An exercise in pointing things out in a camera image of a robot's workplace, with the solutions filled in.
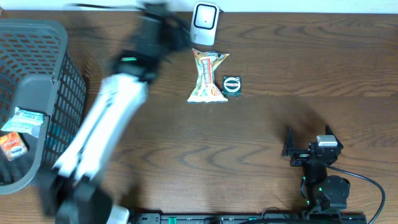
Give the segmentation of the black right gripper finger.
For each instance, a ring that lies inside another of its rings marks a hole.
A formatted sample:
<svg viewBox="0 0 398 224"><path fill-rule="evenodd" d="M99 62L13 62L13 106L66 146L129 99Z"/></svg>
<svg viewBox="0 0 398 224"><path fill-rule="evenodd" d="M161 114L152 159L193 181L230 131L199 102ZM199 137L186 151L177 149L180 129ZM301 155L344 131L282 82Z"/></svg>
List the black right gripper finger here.
<svg viewBox="0 0 398 224"><path fill-rule="evenodd" d="M295 149L295 144L294 144L292 130L290 126L288 126L282 152L292 152L294 149Z"/></svg>
<svg viewBox="0 0 398 224"><path fill-rule="evenodd" d="M337 146L339 149L342 149L342 148L343 148L342 143L341 143L340 140L336 137L336 135L333 133L333 131L332 131L332 129L330 128L329 125L326 125L326 126L325 126L325 134L326 134L326 135L331 135L331 136L333 136L333 137L335 138L335 141L336 141L336 146Z"/></svg>

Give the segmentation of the yellow snack bag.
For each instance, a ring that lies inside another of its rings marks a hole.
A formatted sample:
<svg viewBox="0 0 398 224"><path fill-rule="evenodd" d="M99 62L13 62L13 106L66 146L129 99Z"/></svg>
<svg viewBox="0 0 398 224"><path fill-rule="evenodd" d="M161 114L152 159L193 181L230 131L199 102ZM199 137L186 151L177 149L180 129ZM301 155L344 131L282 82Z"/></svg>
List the yellow snack bag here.
<svg viewBox="0 0 398 224"><path fill-rule="evenodd" d="M198 78L187 103L224 103L228 99L215 84L215 70L229 54L216 51L202 52L192 48Z"/></svg>

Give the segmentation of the small green round-logo box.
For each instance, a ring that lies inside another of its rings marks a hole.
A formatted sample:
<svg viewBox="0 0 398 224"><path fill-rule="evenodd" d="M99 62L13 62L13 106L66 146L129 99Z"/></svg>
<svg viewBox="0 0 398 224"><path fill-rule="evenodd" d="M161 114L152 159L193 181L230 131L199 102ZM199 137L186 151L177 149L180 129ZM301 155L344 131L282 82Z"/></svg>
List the small green round-logo box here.
<svg viewBox="0 0 398 224"><path fill-rule="evenodd" d="M226 96L241 96L241 77L224 76L222 93Z"/></svg>

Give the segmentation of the teal snack pack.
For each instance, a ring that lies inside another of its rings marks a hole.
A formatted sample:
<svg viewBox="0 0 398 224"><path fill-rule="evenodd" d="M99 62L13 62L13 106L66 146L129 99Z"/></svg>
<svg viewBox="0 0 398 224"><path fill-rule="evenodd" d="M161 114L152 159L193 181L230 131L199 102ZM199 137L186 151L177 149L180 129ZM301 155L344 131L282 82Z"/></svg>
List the teal snack pack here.
<svg viewBox="0 0 398 224"><path fill-rule="evenodd" d="M1 131L27 133L39 138L44 114L15 107L14 115L5 123Z"/></svg>

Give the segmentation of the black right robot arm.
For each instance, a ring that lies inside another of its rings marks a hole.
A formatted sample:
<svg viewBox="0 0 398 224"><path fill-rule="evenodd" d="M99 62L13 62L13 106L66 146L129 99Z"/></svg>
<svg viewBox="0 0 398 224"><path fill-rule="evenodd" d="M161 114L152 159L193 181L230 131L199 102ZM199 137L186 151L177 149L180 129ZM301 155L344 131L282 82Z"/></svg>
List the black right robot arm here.
<svg viewBox="0 0 398 224"><path fill-rule="evenodd" d="M304 219L320 214L339 215L347 208L350 182L338 175L328 175L326 170L338 160L342 149L342 143L329 126L325 126L325 134L318 135L306 149L295 146L293 132L287 128L281 155L290 157L290 166L303 170L300 190L308 205L302 212Z"/></svg>

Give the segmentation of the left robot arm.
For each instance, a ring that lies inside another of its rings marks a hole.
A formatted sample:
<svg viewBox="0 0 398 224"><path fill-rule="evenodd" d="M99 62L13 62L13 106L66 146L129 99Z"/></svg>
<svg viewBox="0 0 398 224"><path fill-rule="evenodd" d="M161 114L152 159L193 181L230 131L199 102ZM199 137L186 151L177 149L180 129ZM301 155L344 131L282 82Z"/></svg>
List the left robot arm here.
<svg viewBox="0 0 398 224"><path fill-rule="evenodd" d="M56 223L129 223L131 211L114 204L101 188L104 170L149 85L168 54L190 46L189 25L166 2L145 2L134 50L115 57L112 74L76 136L50 169L38 173L44 213Z"/></svg>

